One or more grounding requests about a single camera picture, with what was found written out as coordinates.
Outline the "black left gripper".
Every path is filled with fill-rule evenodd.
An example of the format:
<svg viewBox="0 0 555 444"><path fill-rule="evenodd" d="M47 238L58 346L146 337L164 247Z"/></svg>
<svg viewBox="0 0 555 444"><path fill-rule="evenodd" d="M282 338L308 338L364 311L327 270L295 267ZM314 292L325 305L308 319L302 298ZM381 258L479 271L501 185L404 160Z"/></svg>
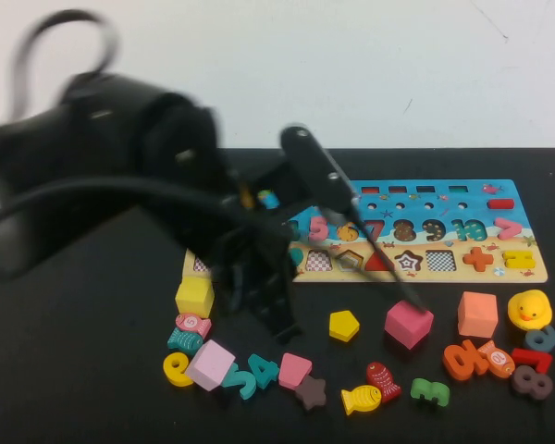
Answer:
<svg viewBox="0 0 555 444"><path fill-rule="evenodd" d="M249 305L251 283L264 283L257 317L282 345L302 334L292 309L295 265L288 248L294 238L290 219L315 202L303 178L288 161L277 161L237 181L238 194L227 198L234 216L245 216L220 236L210 253L211 276L220 283L223 315Z"/></svg>

